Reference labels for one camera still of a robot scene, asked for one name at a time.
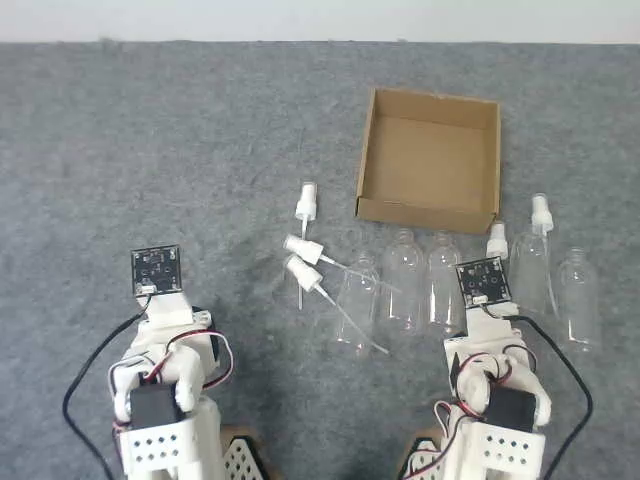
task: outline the circuit board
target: circuit board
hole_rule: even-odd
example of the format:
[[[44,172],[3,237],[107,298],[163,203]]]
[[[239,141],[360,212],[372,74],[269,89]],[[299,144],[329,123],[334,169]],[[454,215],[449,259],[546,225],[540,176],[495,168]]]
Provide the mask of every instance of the circuit board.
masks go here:
[[[494,305],[511,300],[500,257],[483,258],[456,265],[465,308]]]
[[[181,292],[180,247],[132,250],[131,277],[135,297]]]

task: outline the cardboard box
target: cardboard box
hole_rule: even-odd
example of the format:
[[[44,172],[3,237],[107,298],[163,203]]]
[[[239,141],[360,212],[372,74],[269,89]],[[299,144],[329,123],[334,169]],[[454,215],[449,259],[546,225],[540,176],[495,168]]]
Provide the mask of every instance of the cardboard box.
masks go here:
[[[500,206],[500,106],[374,89],[356,216],[484,233]]]

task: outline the clear plastic bottle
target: clear plastic bottle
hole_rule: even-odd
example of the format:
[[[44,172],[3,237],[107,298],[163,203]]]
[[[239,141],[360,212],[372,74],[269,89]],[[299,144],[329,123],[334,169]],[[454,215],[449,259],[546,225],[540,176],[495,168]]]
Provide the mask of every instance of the clear plastic bottle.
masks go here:
[[[511,249],[511,295],[527,313],[543,314],[549,303],[549,261],[545,242],[543,235],[528,231],[516,238]]]
[[[381,320],[386,332],[401,330],[413,334],[421,328],[424,272],[424,256],[413,232],[407,228],[398,230],[382,262],[382,279],[397,289],[384,289]]]
[[[464,321],[462,294],[454,268],[461,260],[451,235],[436,232],[427,256],[428,322],[447,334],[460,330]]]
[[[582,352],[599,350],[598,274],[583,249],[569,251],[557,278],[560,320],[569,341]]]
[[[379,281],[373,256],[362,252],[356,262],[350,266],[352,270]],[[378,284],[352,272],[345,272],[337,303],[351,319],[367,334],[372,336],[376,306],[378,302]],[[356,356],[368,352],[369,343],[341,315],[336,322],[335,340],[340,344],[352,347]]]

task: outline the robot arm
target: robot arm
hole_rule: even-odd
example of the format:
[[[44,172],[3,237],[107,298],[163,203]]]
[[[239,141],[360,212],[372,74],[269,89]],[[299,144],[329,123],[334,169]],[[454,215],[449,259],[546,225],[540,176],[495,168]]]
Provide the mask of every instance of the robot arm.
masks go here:
[[[551,399],[531,368],[520,330],[502,319],[518,313],[502,264],[489,258],[456,268],[467,335],[444,341],[454,401],[439,402],[449,415],[439,448],[426,439],[418,444],[402,478],[536,479],[545,445],[538,428],[549,422]]]
[[[130,480],[224,480],[220,413],[202,391],[229,376],[233,354],[210,313],[195,311],[182,293],[177,246],[134,251],[132,265],[138,301],[152,296],[148,318],[109,369],[124,472]],[[205,383],[219,367],[218,339],[230,366]]]

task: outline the white spray cap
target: white spray cap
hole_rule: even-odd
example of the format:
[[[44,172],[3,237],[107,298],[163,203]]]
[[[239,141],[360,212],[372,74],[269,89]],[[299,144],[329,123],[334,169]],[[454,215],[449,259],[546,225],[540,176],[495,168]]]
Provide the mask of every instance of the white spray cap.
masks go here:
[[[302,184],[302,193],[300,193],[300,200],[296,205],[296,218],[298,220],[309,221],[316,219],[316,191],[317,186],[313,182],[304,182]]]
[[[531,197],[533,213],[531,214],[531,229],[534,233],[546,235],[553,230],[553,217],[549,211],[549,202],[544,193],[536,193]]]
[[[509,245],[504,232],[504,222],[498,220],[491,225],[491,234],[487,242],[487,257],[509,258]]]
[[[313,290],[316,285],[322,281],[322,275],[304,263],[304,261],[295,254],[287,258],[284,266],[296,277],[298,284],[307,292]]]
[[[305,262],[313,265],[318,263],[322,255],[322,250],[324,249],[319,243],[312,242],[311,240],[303,240],[295,235],[287,235],[287,238],[284,240],[284,248],[298,255]]]

